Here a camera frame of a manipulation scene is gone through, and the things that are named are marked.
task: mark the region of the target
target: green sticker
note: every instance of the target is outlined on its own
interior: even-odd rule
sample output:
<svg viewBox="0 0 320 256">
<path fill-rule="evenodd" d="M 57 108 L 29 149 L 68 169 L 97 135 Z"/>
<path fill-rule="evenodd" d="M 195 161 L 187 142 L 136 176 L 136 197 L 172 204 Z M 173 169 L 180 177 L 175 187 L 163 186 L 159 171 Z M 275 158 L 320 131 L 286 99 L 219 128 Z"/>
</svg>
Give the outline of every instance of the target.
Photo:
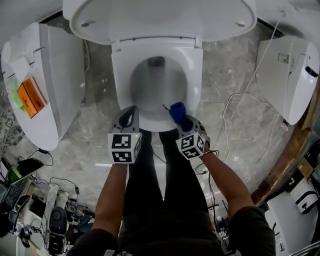
<svg viewBox="0 0 320 256">
<path fill-rule="evenodd" d="M 8 79 L 7 86 L 9 88 L 9 90 L 10 90 L 10 95 L 11 95 L 11 98 L 12 98 L 12 101 L 14 102 L 14 104 L 19 109 L 21 109 L 23 112 L 26 113 L 27 111 L 25 110 L 25 107 L 22 104 L 22 102 L 20 100 L 20 97 L 18 95 L 19 83 L 18 83 L 18 80 L 17 80 L 15 75 L 13 75 L 12 77 L 10 77 Z"/>
<path fill-rule="evenodd" d="M 279 53 L 278 54 L 278 62 L 282 62 L 282 63 L 289 63 L 289 58 L 290 56 L 287 54 L 283 54 L 283 53 Z"/>
</svg>

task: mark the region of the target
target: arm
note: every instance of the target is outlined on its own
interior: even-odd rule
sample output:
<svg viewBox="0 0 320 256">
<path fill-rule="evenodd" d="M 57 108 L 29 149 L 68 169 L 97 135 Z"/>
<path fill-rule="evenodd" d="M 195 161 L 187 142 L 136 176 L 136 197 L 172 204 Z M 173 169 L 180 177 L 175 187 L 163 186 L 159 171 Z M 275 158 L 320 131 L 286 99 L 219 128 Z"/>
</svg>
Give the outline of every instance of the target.
<svg viewBox="0 0 320 256">
<path fill-rule="evenodd" d="M 201 160 L 228 202 L 230 246 L 242 255 L 275 256 L 275 233 L 270 229 L 265 214 L 254 207 L 242 180 L 213 153 L 201 156 Z"/>
<path fill-rule="evenodd" d="M 113 164 L 95 208 L 92 229 L 102 229 L 118 237 L 125 205 L 127 164 Z"/>
<path fill-rule="evenodd" d="M 207 143 L 204 152 L 209 151 Z M 239 176 L 213 153 L 200 157 L 215 184 L 228 202 L 230 218 L 241 208 L 255 206 L 246 185 Z"/>
</svg>

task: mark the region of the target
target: toilet seat lid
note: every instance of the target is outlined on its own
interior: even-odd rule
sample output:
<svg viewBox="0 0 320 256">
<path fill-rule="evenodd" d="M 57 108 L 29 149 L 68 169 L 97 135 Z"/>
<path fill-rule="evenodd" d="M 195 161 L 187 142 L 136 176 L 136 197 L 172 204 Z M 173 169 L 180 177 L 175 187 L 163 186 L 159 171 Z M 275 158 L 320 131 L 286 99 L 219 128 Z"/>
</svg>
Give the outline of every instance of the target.
<svg viewBox="0 0 320 256">
<path fill-rule="evenodd" d="M 213 42 L 246 33 L 257 22 L 255 0 L 69 0 L 63 9 L 72 10 L 76 36 L 103 45 L 150 37 Z"/>
</svg>

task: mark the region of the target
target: person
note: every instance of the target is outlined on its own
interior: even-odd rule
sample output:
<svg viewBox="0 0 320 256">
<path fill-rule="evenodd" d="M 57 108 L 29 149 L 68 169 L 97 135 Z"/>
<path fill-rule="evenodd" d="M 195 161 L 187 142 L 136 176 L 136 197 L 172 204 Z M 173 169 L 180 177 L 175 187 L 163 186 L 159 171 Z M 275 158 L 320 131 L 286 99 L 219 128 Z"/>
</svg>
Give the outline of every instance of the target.
<svg viewBox="0 0 320 256">
<path fill-rule="evenodd" d="M 129 164 L 127 185 L 127 164 L 113 164 L 96 205 L 93 227 L 67 256 L 224 255 L 200 183 L 178 150 L 178 130 L 159 133 L 166 159 L 164 198 L 155 171 L 152 133 L 141 132 L 141 149 L 135 163 Z M 207 143 L 204 150 L 210 150 Z M 227 200 L 231 248 L 242 256 L 276 255 L 275 234 L 242 180 L 213 153 L 200 158 Z"/>
</svg>

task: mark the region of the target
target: floor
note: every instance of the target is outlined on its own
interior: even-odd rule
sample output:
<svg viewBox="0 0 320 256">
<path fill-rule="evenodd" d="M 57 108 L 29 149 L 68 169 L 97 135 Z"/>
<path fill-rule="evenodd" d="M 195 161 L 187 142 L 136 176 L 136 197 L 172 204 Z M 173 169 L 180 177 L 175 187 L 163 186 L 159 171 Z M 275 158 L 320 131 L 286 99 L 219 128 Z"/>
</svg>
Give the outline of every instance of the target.
<svg viewBox="0 0 320 256">
<path fill-rule="evenodd" d="M 68 21 L 58 17 L 49 23 L 69 31 Z M 243 93 L 256 68 L 256 56 L 260 40 L 270 38 L 272 31 L 261 24 L 247 34 L 218 42 L 203 43 L 204 50 L 201 103 L 198 108 L 198 119 L 203 123 L 211 138 L 211 147 L 219 150 L 219 158 L 230 166 L 245 182 L 252 193 L 268 175 L 285 145 L 293 126 L 283 124 L 283 118 L 277 111 L 268 106 L 260 93 L 256 79 L 249 85 L 248 92 L 239 104 L 224 134 L 223 113 L 229 122 L 233 111 L 242 95 L 236 95 L 227 102 L 231 95 Z M 44 166 L 37 172 L 38 177 L 49 180 L 51 177 L 65 178 L 73 181 L 80 195 L 78 201 L 92 210 L 104 185 L 108 170 L 97 167 L 96 163 L 110 164 L 107 147 L 107 133 L 112 117 L 120 110 L 117 103 L 115 81 L 111 61 L 111 47 L 89 42 L 91 67 L 86 75 L 85 105 L 83 105 L 69 130 L 52 151 L 54 166 Z M 154 152 L 164 159 L 162 146 L 157 134 L 152 138 Z M 17 156 L 28 157 L 37 148 L 24 137 L 17 146 L 8 149 L 6 156 L 13 161 Z M 50 163 L 48 155 L 36 153 L 34 157 Z M 157 176 L 162 193 L 165 190 L 165 164 L 155 158 Z M 192 161 L 196 167 L 200 160 Z M 208 175 L 197 175 L 207 203 L 212 204 Z M 76 198 L 74 185 L 70 182 L 57 180 L 62 190 L 70 192 Z M 224 197 L 213 184 L 216 214 L 226 215 L 222 203 Z"/>
</svg>

